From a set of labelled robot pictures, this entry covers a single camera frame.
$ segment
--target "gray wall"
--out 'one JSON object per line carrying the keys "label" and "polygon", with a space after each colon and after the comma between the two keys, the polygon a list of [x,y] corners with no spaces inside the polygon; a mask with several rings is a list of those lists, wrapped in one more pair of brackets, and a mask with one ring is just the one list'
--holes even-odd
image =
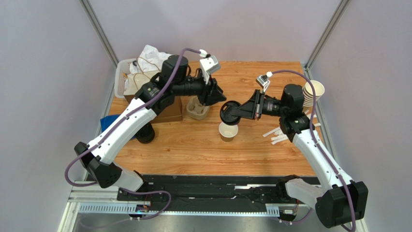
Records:
{"label": "gray wall", "polygon": [[219,60],[305,62],[340,1],[90,2],[119,60],[150,44],[173,54],[202,48]]}
{"label": "gray wall", "polygon": [[115,69],[79,1],[2,0],[0,12],[0,231],[56,231],[64,169],[94,138]]}
{"label": "gray wall", "polygon": [[369,188],[369,231],[411,231],[412,1],[352,1],[312,70],[338,162]]}

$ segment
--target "cable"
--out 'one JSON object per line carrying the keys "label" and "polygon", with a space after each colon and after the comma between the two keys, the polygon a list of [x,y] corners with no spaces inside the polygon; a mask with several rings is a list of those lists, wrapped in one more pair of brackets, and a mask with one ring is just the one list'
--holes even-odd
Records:
{"label": "cable", "polygon": [[125,191],[125,192],[127,192],[127,193],[129,193],[129,194],[133,194],[133,195],[147,195],[147,194],[156,194],[156,193],[162,194],[162,193],[165,193],[165,194],[167,194],[167,195],[169,196],[169,199],[168,199],[168,201],[167,201],[167,204],[165,205],[165,207],[163,207],[163,209],[159,210],[157,213],[155,213],[155,214],[153,214],[153,215],[150,215],[150,216],[148,216],[148,217],[142,217],[142,218],[140,218],[140,220],[148,220],[148,219],[152,219],[152,218],[157,217],[157,216],[158,216],[159,214],[161,214],[164,210],[166,210],[167,207],[169,207],[170,202],[172,201],[172,195],[170,194],[170,192],[164,191],[164,190],[152,191],[152,192],[133,192],[133,191],[130,191],[130,190],[125,189],[125,188],[120,188],[120,189],[121,189],[122,191]]}
{"label": "cable", "polygon": [[113,223],[111,223],[111,224],[104,225],[104,226],[86,226],[85,224],[82,223],[82,221],[81,221],[81,219],[80,219],[79,222],[78,222],[79,225],[82,226],[82,227],[84,227],[84,228],[86,228],[86,229],[103,229],[103,228],[107,228],[107,227],[110,227],[110,226],[114,226],[114,225],[120,224],[120,223],[122,223],[122,222],[130,221],[131,219],[134,219],[134,220],[149,220],[149,219],[152,219],[152,218],[157,217],[157,216],[160,215],[163,211],[165,211],[166,208],[169,207],[170,202],[172,201],[172,195],[171,195],[168,191],[164,191],[164,190],[152,191],[152,192],[133,192],[133,191],[130,191],[130,190],[125,189],[125,188],[120,188],[120,190],[125,191],[125,192],[127,192],[127,193],[129,193],[129,194],[133,194],[133,195],[146,195],[146,196],[148,196],[149,194],[156,194],[156,193],[162,194],[162,193],[165,193],[165,194],[167,194],[167,195],[169,196],[169,199],[168,199],[168,201],[167,201],[166,206],[163,207],[163,209],[159,210],[157,213],[155,213],[155,214],[153,214],[153,215],[150,215],[150,216],[148,216],[148,217],[132,217],[132,218],[127,218],[127,219],[122,219],[122,220],[119,220],[119,221],[116,221],[116,222],[113,222]]}
{"label": "cable", "polygon": [[297,211],[299,210],[299,203],[300,201],[297,199],[296,207],[293,209],[293,211],[296,210],[295,214],[297,214]]}
{"label": "cable", "polygon": [[96,184],[96,182],[92,182],[92,183],[89,183],[89,184],[76,184],[75,182],[71,181],[70,178],[69,178],[69,170],[70,170],[70,168],[71,168],[71,167],[73,166],[73,164],[76,163],[79,159],[83,158],[86,154],[88,154],[88,153],[90,153],[91,151],[93,151],[94,149],[96,149],[96,148],[99,146],[99,144],[104,143],[104,141],[107,139],[107,137],[108,137],[109,135],[111,135],[111,134],[113,133],[113,131],[114,131],[117,127],[119,127],[119,125],[120,125],[123,121],[126,120],[126,118],[131,117],[131,115],[133,115],[133,114],[136,113],[137,111],[145,108],[146,106],[155,103],[155,102],[163,95],[163,93],[165,93],[165,91],[169,88],[169,85],[170,85],[170,83],[172,82],[173,78],[175,77],[175,75],[176,75],[176,73],[177,73],[177,69],[179,68],[179,65],[178,65],[178,64],[181,63],[181,61],[182,61],[182,59],[183,59],[183,54],[184,54],[186,51],[191,51],[191,52],[200,54],[200,51],[198,51],[198,50],[194,50],[194,49],[191,49],[191,48],[184,48],[184,49],[180,52],[179,58],[177,58],[176,66],[175,66],[175,68],[173,69],[172,74],[170,75],[169,79],[167,80],[167,82],[166,82],[166,84],[164,85],[164,87],[160,90],[160,92],[159,92],[153,99],[151,99],[150,101],[148,101],[148,102],[146,102],[145,104],[143,104],[143,105],[137,107],[136,109],[130,111],[128,114],[126,114],[125,117],[122,117],[122,118],[103,136],[103,138],[102,138],[96,145],[90,147],[88,150],[86,150],[86,151],[84,151],[83,153],[81,153],[80,155],[78,155],[72,162],[69,163],[69,165],[66,167],[66,170],[64,171],[64,178],[66,179],[67,183],[69,183],[70,185],[75,186],[75,187],[86,187],[86,186],[91,186],[91,185]]}
{"label": "cable", "polygon": [[148,196],[148,195],[146,195],[145,200],[143,201],[143,207],[144,207],[146,210],[149,210],[149,208],[146,206],[147,196]]}
{"label": "cable", "polygon": [[309,217],[309,215],[310,215],[312,212],[313,212],[313,209],[310,208],[310,210],[308,211],[308,213],[307,213],[302,219],[299,219],[299,220],[297,220],[297,221],[285,221],[285,220],[282,220],[282,222],[284,222],[286,225],[300,224],[300,223],[304,222],[304,221]]}
{"label": "cable", "polygon": [[188,68],[189,68],[189,71],[188,71],[188,74],[187,74],[186,76],[190,76],[190,74],[191,74],[191,67],[190,67],[190,65],[188,65]]}
{"label": "cable", "polygon": [[130,220],[131,220],[131,218],[127,218],[127,219],[119,220],[119,221],[113,222],[112,224],[108,224],[108,225],[104,225],[104,226],[86,226],[85,224],[83,224],[83,222],[81,220],[79,220],[78,223],[79,223],[80,226],[82,226],[86,229],[92,230],[92,229],[103,229],[103,228],[106,228],[106,227],[111,227],[111,226],[120,224],[122,222],[130,221]]}
{"label": "cable", "polygon": [[138,75],[138,74],[141,74],[141,75],[143,75],[143,76],[145,76],[147,79],[151,79],[150,77],[148,77],[146,74],[144,74],[143,72],[138,72],[138,73],[135,73],[134,75],[133,75],[133,82],[134,82],[134,85],[136,86],[136,89],[139,89],[139,86],[137,86],[137,83],[136,83],[136,79],[135,79],[135,77],[136,77],[136,75]]}
{"label": "cable", "polygon": [[151,65],[156,66],[157,70],[159,70],[159,72],[160,72],[160,69],[159,69],[159,67],[158,67],[156,64],[149,62],[147,59],[145,59],[145,58],[143,58],[143,57],[138,57],[138,58],[136,58],[136,63],[137,63],[137,65],[139,66],[140,71],[143,72],[143,69],[142,69],[142,68],[140,67],[140,65],[139,65],[139,61],[138,61],[139,58],[142,59],[142,60],[144,60],[144,61],[146,61],[147,63],[149,63],[149,64],[151,64]]}
{"label": "cable", "polygon": [[195,71],[195,73],[194,73],[194,76],[193,76],[194,78],[198,78],[198,77],[197,77],[198,74],[199,74],[198,72],[202,73],[202,70],[201,70],[200,68],[197,68],[196,71]]}
{"label": "cable", "polygon": [[[299,76],[303,77],[303,79],[305,79],[309,83],[310,87],[312,88],[313,96],[316,96],[315,87],[313,86],[312,82],[310,82],[309,78],[305,77],[303,74],[301,74],[299,72],[296,72],[296,71],[293,71],[293,70],[279,70],[279,71],[272,72],[272,74],[277,74],[277,73],[293,73],[293,74],[296,74],[296,75],[299,75]],[[315,115],[315,111],[316,111],[316,98],[314,97],[313,98],[313,109],[312,109],[312,113],[310,114],[309,128],[310,128],[310,134],[312,136],[312,139],[313,139],[313,141],[316,142],[317,140],[316,140],[316,137],[315,137],[315,133],[313,132],[313,116]],[[355,232],[356,231],[355,210],[353,208],[352,197],[351,197],[351,194],[349,193],[348,186],[346,185],[345,181],[343,180],[342,175],[339,173],[338,169],[335,167],[335,165],[333,164],[331,159],[328,157],[326,152],[323,150],[323,148],[319,145],[317,145],[317,147],[318,147],[319,151],[322,153],[322,155],[324,156],[324,158],[327,160],[329,165],[332,167],[333,171],[338,176],[339,180],[342,182],[343,188],[345,189],[345,193],[346,193],[346,196],[348,198],[349,209],[351,211],[352,229],[349,230],[349,228],[347,228],[345,225],[342,225],[342,227],[344,229],[346,229],[347,231],[349,231],[349,232]]]}

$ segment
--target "wooden tabletop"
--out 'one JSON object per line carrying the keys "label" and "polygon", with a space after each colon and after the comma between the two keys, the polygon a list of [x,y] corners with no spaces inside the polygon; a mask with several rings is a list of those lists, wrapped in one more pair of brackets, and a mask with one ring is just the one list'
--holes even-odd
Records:
{"label": "wooden tabletop", "polygon": [[[194,71],[198,62],[190,63]],[[247,101],[260,87],[256,77],[281,69],[302,72],[299,62],[221,62],[221,69],[213,74],[227,100]],[[304,85],[305,80],[291,73],[279,73],[271,78],[266,92],[280,99],[288,83]],[[156,137],[150,144],[131,140],[122,148],[116,162],[141,174],[195,175],[315,175],[302,153],[283,141],[272,145],[271,137],[262,135],[279,126],[279,118],[262,116],[259,121],[242,119],[239,133],[230,143],[221,140],[220,102],[211,106],[203,120],[190,118],[186,104],[190,97],[182,97],[183,121],[153,124]],[[110,115],[121,114],[127,107],[125,99],[114,98]]]}

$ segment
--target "white paper cup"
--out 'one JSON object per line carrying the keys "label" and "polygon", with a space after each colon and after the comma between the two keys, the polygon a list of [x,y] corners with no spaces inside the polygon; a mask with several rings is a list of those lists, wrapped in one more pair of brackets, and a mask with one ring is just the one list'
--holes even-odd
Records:
{"label": "white paper cup", "polygon": [[[310,81],[315,88],[315,93],[316,96],[322,96],[325,93],[325,87],[320,83],[319,81]],[[303,86],[303,90],[308,93],[308,95],[313,96],[312,88],[310,87],[310,84],[306,82],[306,84]]]}
{"label": "white paper cup", "polygon": [[306,84],[303,86],[303,97],[305,100],[303,101],[303,106],[304,107],[311,107],[313,106],[313,98],[316,99],[316,101],[325,93],[325,87],[320,83],[319,81],[310,81],[315,88],[315,94],[316,96],[313,96],[313,91],[312,88],[310,87],[310,84],[306,82]]}
{"label": "white paper cup", "polygon": [[229,126],[224,124],[223,122],[219,125],[219,133],[221,134],[221,138],[225,142],[230,142],[233,138],[237,135],[239,131],[239,127],[237,125]]}

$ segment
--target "white robotic arm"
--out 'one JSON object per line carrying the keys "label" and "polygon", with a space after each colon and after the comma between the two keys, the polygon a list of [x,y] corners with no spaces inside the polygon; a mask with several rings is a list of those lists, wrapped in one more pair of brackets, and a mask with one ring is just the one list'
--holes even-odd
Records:
{"label": "white robotic arm", "polygon": [[[76,145],[74,150],[77,155],[84,154],[93,147],[81,158],[81,162],[101,188],[117,186],[137,191],[143,185],[144,181],[139,173],[121,167],[114,160],[123,146],[141,131],[148,131],[150,137],[144,141],[139,140],[140,142],[147,143],[154,138],[154,130],[149,122],[173,104],[175,96],[196,95],[204,105],[226,100],[217,81],[210,76],[220,68],[220,64],[215,56],[205,53],[201,54],[205,58],[200,60],[201,70],[197,77],[186,75],[189,65],[185,57],[178,63],[177,56],[170,56],[163,62],[162,71],[140,88],[127,109],[103,133],[88,144],[79,142]],[[171,85],[166,86],[169,78],[173,78],[171,75],[175,70],[177,72]],[[156,97],[164,87],[164,93]]]}
{"label": "white robotic arm", "polygon": [[317,139],[315,143],[310,134],[310,129],[301,131],[300,134],[296,134],[293,138],[293,144],[299,148],[305,158],[308,160],[312,169],[315,171],[316,176],[321,183],[322,188],[316,188],[302,179],[293,179],[286,183],[286,191],[291,198],[299,199],[303,201],[311,208],[315,208],[317,198],[322,197],[326,191],[335,187],[342,187],[342,182],[335,174],[333,168],[329,165],[324,156],[320,153],[317,146],[322,146],[327,156],[332,160],[334,166],[339,170],[346,185],[351,183],[352,178],[346,174],[346,172],[336,163],[329,151],[323,145],[317,131],[314,131]]}
{"label": "white robotic arm", "polygon": [[[269,84],[268,76],[259,76],[257,82],[265,90]],[[256,89],[244,104],[235,101],[223,104],[220,115],[228,125],[238,124],[241,118],[259,120],[262,115],[280,117],[282,132],[306,157],[321,188],[305,183],[296,175],[286,176],[280,178],[277,184],[278,197],[286,202],[297,199],[309,205],[316,210],[319,220],[327,228],[352,221],[349,198],[353,203],[355,218],[363,218],[368,189],[363,182],[354,182],[342,170],[323,145],[318,133],[311,131],[314,128],[312,122],[302,113],[303,101],[302,87],[299,85],[286,85],[280,100]]]}

